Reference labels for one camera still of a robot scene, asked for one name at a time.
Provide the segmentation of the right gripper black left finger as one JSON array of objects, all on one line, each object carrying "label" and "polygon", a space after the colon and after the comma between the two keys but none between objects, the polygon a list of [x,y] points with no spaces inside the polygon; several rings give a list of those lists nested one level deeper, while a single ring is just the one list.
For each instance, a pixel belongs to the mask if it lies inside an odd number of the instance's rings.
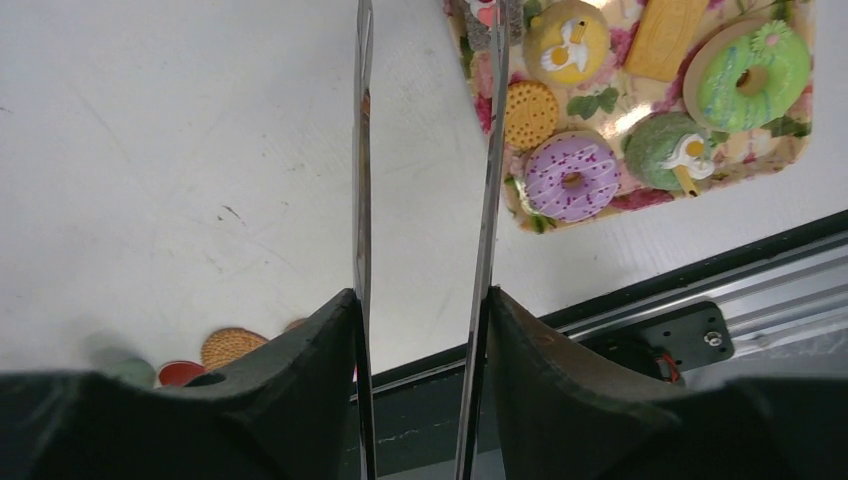
[{"label": "right gripper black left finger", "polygon": [[335,479],[345,448],[357,305],[305,323],[182,387],[94,371],[1,378],[5,479]]}]

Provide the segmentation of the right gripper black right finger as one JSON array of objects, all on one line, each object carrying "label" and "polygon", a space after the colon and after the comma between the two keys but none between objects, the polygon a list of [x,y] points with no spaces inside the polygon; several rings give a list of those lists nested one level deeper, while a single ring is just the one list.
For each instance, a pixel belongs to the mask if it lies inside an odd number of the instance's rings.
[{"label": "right gripper black right finger", "polygon": [[847,383],[741,378],[695,392],[607,360],[488,294],[510,479],[843,479]]}]

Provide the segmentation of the metal tongs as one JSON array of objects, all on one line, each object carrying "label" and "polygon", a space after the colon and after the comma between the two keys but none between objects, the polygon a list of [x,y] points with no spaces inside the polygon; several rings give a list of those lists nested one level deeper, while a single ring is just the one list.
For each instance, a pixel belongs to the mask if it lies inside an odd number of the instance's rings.
[{"label": "metal tongs", "polygon": [[[456,447],[455,476],[470,479],[474,473],[484,361],[490,319],[489,290],[492,286],[501,178],[504,171],[505,107],[509,74],[510,15],[508,4],[499,1],[490,28],[491,70],[495,80],[492,129],[489,137],[485,193],[483,199],[473,304],[464,365],[462,400]],[[370,1],[357,4],[354,109],[352,129],[353,193],[353,280],[355,292],[354,344],[356,404],[359,418],[360,476],[377,476],[374,396],[370,361],[370,303],[372,285],[372,189],[370,157],[370,79],[374,43],[374,13]]]}]

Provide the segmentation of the chocolate slice cake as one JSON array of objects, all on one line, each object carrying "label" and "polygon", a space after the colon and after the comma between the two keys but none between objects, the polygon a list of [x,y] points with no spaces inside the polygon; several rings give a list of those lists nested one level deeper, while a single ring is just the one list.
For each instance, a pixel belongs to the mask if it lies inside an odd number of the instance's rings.
[{"label": "chocolate slice cake", "polygon": [[[466,38],[472,51],[485,51],[490,46],[492,29],[499,16],[499,3],[495,0],[459,0],[456,2],[465,22]],[[523,3],[518,0],[505,1],[509,11],[509,44],[521,43],[523,26]]]}]

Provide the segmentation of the orange round coaster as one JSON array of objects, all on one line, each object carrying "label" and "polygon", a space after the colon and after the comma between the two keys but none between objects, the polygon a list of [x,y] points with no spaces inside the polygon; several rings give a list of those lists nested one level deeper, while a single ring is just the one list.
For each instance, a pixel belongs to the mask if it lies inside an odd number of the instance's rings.
[{"label": "orange round coaster", "polygon": [[289,332],[289,331],[297,328],[298,326],[302,325],[305,322],[306,322],[306,318],[300,318],[300,319],[293,320],[284,327],[283,332]]}]

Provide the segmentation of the woven rattan coaster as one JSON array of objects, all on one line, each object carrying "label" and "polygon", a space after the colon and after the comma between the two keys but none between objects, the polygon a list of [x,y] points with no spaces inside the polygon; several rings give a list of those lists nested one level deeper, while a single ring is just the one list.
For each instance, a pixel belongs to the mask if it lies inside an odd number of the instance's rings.
[{"label": "woven rattan coaster", "polygon": [[215,370],[238,360],[268,342],[262,335],[244,328],[223,328],[211,333],[200,349],[203,367]]}]

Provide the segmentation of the red apple coaster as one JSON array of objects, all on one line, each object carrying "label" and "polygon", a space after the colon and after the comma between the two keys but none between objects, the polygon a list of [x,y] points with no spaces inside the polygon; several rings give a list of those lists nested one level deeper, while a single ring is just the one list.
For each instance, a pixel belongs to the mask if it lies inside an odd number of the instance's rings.
[{"label": "red apple coaster", "polygon": [[158,386],[183,387],[205,372],[204,366],[192,361],[170,361],[163,364],[158,370]]}]

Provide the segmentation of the green teacup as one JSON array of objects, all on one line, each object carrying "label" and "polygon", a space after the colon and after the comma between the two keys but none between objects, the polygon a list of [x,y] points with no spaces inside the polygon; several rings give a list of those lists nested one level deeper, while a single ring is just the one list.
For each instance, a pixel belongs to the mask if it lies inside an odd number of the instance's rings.
[{"label": "green teacup", "polygon": [[83,341],[91,367],[109,378],[134,387],[152,389],[156,370],[137,348],[115,332],[99,332]]}]

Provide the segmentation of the purple sprinkled donut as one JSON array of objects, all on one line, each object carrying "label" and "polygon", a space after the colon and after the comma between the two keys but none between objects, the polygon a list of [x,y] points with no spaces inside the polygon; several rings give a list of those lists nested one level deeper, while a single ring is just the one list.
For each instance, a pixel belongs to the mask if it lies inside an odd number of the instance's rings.
[{"label": "purple sprinkled donut", "polygon": [[527,157],[522,177],[530,211],[564,223],[601,212],[620,187],[621,171],[612,147],[597,133],[556,134]]}]

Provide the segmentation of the round orange biscuit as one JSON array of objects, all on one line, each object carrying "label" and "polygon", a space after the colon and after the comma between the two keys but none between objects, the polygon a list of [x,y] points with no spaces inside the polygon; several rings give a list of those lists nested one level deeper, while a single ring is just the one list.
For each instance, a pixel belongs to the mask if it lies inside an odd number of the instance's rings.
[{"label": "round orange biscuit", "polygon": [[556,130],[559,104],[543,83],[521,81],[508,86],[505,108],[505,141],[516,150],[533,149]]}]

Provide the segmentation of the floral serving tray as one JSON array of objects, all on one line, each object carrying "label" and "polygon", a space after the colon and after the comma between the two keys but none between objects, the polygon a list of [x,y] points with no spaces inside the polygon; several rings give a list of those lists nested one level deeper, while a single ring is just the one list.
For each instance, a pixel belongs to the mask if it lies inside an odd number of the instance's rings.
[{"label": "floral serving tray", "polygon": [[[468,83],[473,105],[485,136],[491,129],[491,67],[489,53],[472,49],[471,27],[466,26],[460,1],[443,1],[444,12],[451,25],[456,41],[460,63]],[[689,56],[681,64],[676,80],[661,84],[654,80],[630,77],[618,63],[629,51],[632,38],[638,28],[637,16],[641,14],[642,1],[585,1],[599,8],[612,27],[612,46],[599,74],[599,80],[590,86],[577,86],[571,90],[560,90],[559,110],[564,117],[559,126],[566,130],[586,127],[601,134],[614,147],[616,154],[623,155],[629,143],[630,129],[638,121],[657,114],[684,112],[682,100],[683,68],[689,58],[694,58],[696,46],[706,42],[707,34],[720,27],[730,25],[731,20],[740,20],[743,14],[755,19],[780,19],[795,28],[806,41],[811,54],[815,40],[815,1],[710,1],[704,23],[701,43],[690,48]],[[717,162],[717,173],[706,180],[696,181],[702,192],[728,187],[757,177],[776,174],[798,161],[811,143],[813,80],[808,80],[804,91],[788,113],[773,120],[763,128],[751,133],[711,133],[709,144]],[[655,205],[684,198],[683,193],[663,191],[643,185],[628,171],[621,174],[619,189],[611,204],[600,213],[574,223],[554,220],[543,214],[529,213],[519,194],[519,164],[523,165],[525,153],[517,153],[517,147],[507,144],[512,152],[511,162],[504,167],[504,205],[519,227],[527,232],[545,234],[562,230],[628,211],[638,211]]]}]

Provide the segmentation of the green frosted donut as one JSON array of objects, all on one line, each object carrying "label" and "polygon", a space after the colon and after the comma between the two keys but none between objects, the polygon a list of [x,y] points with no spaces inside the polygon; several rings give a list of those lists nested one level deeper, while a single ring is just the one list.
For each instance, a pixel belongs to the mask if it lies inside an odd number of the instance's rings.
[{"label": "green frosted donut", "polygon": [[760,128],[799,99],[811,65],[807,42],[786,21],[740,21],[694,56],[683,81],[685,108],[710,130]]}]

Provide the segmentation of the rectangular yellow biscuit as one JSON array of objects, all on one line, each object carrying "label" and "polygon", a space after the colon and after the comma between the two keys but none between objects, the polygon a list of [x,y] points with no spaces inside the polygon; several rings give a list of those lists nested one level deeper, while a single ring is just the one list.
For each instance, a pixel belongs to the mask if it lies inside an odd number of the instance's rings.
[{"label": "rectangular yellow biscuit", "polygon": [[672,82],[707,5],[707,0],[647,1],[624,70],[631,75]]}]

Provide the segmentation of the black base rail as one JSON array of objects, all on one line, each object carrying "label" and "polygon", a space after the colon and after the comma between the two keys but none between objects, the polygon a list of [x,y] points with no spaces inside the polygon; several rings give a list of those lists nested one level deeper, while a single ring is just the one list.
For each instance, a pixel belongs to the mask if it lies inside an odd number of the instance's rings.
[{"label": "black base rail", "polygon": [[[547,314],[604,353],[639,339],[685,379],[847,369],[847,215],[822,219]],[[445,479],[454,461],[466,349],[377,375],[378,475]]]}]

